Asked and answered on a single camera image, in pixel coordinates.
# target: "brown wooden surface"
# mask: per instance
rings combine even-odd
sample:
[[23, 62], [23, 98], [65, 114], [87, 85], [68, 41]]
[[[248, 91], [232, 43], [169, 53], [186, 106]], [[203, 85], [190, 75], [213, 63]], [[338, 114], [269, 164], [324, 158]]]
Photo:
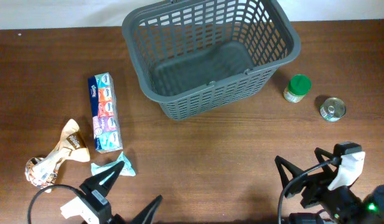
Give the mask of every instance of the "brown wooden surface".
[[[26, 222], [37, 189], [24, 166], [52, 150], [68, 119], [79, 123], [91, 162], [118, 157], [93, 148], [87, 78], [103, 72], [114, 78], [124, 152], [137, 172], [120, 177], [108, 196], [113, 213], [127, 220], [159, 194], [164, 201], [155, 221], [272, 217], [281, 191], [274, 158], [305, 169], [317, 162], [315, 147], [331, 151], [342, 141], [360, 143], [367, 153], [353, 191], [364, 197], [384, 184], [384, 21], [293, 26], [300, 56], [257, 95], [181, 122], [143, 95], [119, 27], [0, 31], [0, 223]], [[281, 92], [298, 73], [311, 78], [312, 90], [288, 103]], [[347, 115], [324, 121], [318, 110], [324, 96], [343, 99]], [[91, 176], [90, 162], [67, 161], [59, 173], [58, 183], [78, 187]], [[80, 223], [60, 214], [71, 198], [65, 190], [44, 194], [34, 223]], [[302, 212], [300, 199], [286, 200], [284, 214]]]

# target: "basket bottom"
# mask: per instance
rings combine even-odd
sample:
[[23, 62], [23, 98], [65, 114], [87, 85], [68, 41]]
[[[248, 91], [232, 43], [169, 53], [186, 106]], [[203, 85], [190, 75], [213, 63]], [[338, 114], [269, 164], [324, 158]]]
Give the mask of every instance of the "basket bottom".
[[174, 96], [253, 68], [242, 43], [231, 41], [163, 62], [152, 71], [157, 94]]

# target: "laundry basket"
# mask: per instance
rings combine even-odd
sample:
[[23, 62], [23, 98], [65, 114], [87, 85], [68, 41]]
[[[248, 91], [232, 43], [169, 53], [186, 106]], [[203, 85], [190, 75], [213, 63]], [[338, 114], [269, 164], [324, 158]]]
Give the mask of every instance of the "laundry basket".
[[301, 50], [276, 0], [167, 0], [122, 29], [142, 91], [175, 120], [259, 92]]

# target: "can lid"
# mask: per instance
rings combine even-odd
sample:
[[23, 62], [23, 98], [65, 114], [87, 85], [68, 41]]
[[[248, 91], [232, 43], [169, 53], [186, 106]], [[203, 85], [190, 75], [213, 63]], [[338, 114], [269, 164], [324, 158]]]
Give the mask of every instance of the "can lid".
[[306, 95], [311, 90], [312, 83], [305, 75], [296, 75], [289, 82], [289, 91], [297, 96]]

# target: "white background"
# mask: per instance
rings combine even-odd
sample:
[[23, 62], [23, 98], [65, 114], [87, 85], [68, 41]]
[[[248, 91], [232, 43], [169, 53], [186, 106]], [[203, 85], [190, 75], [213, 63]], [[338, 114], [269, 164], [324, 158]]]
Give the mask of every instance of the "white background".
[[[120, 26], [132, 10], [159, 1], [0, 0], [0, 29]], [[290, 21], [384, 19], [384, 0], [278, 2]]]

